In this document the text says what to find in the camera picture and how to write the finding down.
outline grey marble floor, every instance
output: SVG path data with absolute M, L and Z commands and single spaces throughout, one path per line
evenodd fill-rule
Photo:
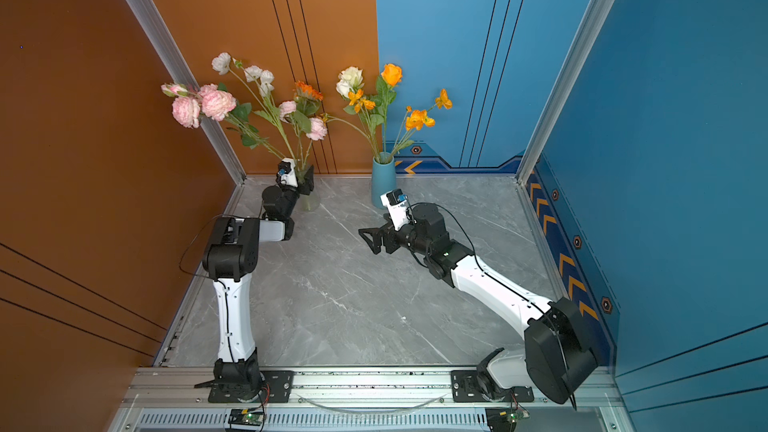
M 454 213 L 487 264 L 547 297 L 554 290 L 511 177 L 398 178 L 411 203 Z M 260 247 L 250 310 L 265 366 L 476 364 L 516 348 L 512 327 L 470 295 L 434 279 L 407 251 L 371 254 L 358 228 L 384 224 L 369 178 L 318 178 L 320 206 L 293 213 L 287 242 Z M 250 178 L 236 215 L 256 216 L 271 178 Z M 451 236 L 466 244 L 446 216 Z M 214 287 L 203 284 L 171 366 L 211 366 L 218 343 Z

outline white rose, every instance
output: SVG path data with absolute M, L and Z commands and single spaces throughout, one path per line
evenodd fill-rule
M 255 82 L 256 79 L 261 77 L 261 73 L 263 72 L 262 69 L 256 66 L 250 66 L 247 69 L 243 70 L 245 72 L 245 80 L 248 82 Z
M 341 97 L 349 99 L 352 87 L 349 83 L 347 83 L 347 81 L 340 80 L 339 83 L 336 84 L 336 91 L 341 94 Z
M 231 60 L 232 60 L 232 57 L 230 56 L 230 54 L 226 52 L 222 52 L 219 54 L 218 57 L 213 59 L 210 62 L 210 64 L 214 68 L 214 70 L 219 73 L 220 76 L 223 76 L 230 71 Z
M 261 84 L 259 84 L 259 93 L 261 94 L 262 97 L 266 97 L 266 95 L 274 89 L 275 88 L 272 86 L 271 83 L 262 82 Z
M 262 83 L 272 83 L 272 81 L 275 79 L 275 76 L 272 74 L 272 72 L 269 72 L 268 70 L 262 70 L 261 71 L 261 82 Z
M 364 85 L 362 83 L 362 70 L 357 67 L 348 67 L 342 70 L 339 78 L 350 84 L 353 89 L 359 89 Z

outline vase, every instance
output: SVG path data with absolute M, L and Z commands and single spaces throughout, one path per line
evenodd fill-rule
M 379 160 L 389 158 L 389 153 L 381 152 Z M 373 161 L 373 171 L 371 174 L 371 202 L 374 207 L 386 208 L 382 204 L 381 196 L 397 188 L 395 180 L 395 159 L 392 158 L 387 164 L 380 164 Z

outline black cable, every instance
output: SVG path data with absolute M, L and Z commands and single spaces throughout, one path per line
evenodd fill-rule
M 208 219 L 208 222 L 206 222 L 206 223 L 205 223 L 205 224 L 204 224 L 202 227 L 200 227 L 200 230 L 198 230 L 198 231 L 197 231 L 197 234 L 195 234 L 195 235 L 194 235 L 194 237 L 192 237 L 192 241 L 189 243 L 189 245 L 187 245 L 187 248 L 186 248 L 186 249 L 184 250 L 184 252 L 181 254 L 181 257 L 179 257 L 179 270 L 180 270 L 180 271 L 182 271 L 183 273 L 185 273 L 185 274 L 188 274 L 188 275 L 193 275 L 193 276 L 195 276 L 195 277 L 206 277 L 206 278 L 210 278 L 210 277 L 208 277 L 207 275 L 203 275 L 203 274 L 195 274 L 195 273 L 192 273 L 192 272 L 188 272 L 188 271 L 185 271 L 185 270 L 184 270 L 184 269 L 181 267 L 181 263 L 184 261 L 184 257 L 187 255 L 187 252 L 190 250 L 190 248 L 192 248 L 192 245 L 193 245 L 193 244 L 195 244 L 195 242 L 197 241 L 197 238 L 200 236 L 200 234 L 202 233 L 202 231 L 203 231 L 203 230 L 205 230 L 205 228 L 208 226 L 208 224 L 210 224 L 211 222 L 213 222 L 213 221 L 214 221 L 215 219 L 217 219 L 218 217 L 228 217 L 228 218 L 246 218 L 246 217 L 241 217 L 241 216 L 232 216 L 231 214 L 216 214 L 216 216 L 213 216 L 213 217 L 211 217 L 210 219 Z
M 232 342 L 230 341 L 230 303 L 226 300 L 226 286 L 220 280 L 216 280 L 216 282 L 220 283 L 223 289 L 221 293 L 224 294 L 224 311 L 226 312 L 224 320 L 226 322 L 226 346 L 230 350 L 230 357 L 232 358 L 232 361 L 235 362 L 235 354 L 232 353 Z

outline pink carnation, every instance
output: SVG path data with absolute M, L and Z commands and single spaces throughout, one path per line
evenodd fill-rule
M 177 97 L 174 100 L 174 119 L 184 127 L 195 128 L 200 125 L 200 104 L 192 97 Z
M 280 120 L 286 121 L 286 117 L 296 111 L 296 103 L 293 100 L 287 100 L 280 104 Z
M 217 122 L 224 120 L 228 111 L 237 106 L 232 94 L 218 90 L 215 84 L 202 86 L 198 93 L 203 99 L 203 113 Z
M 306 136 L 312 140 L 322 140 L 328 133 L 326 124 L 322 119 L 318 119 L 317 117 L 311 118 L 310 122 L 312 122 L 312 130 L 310 130 L 310 133 L 306 134 Z

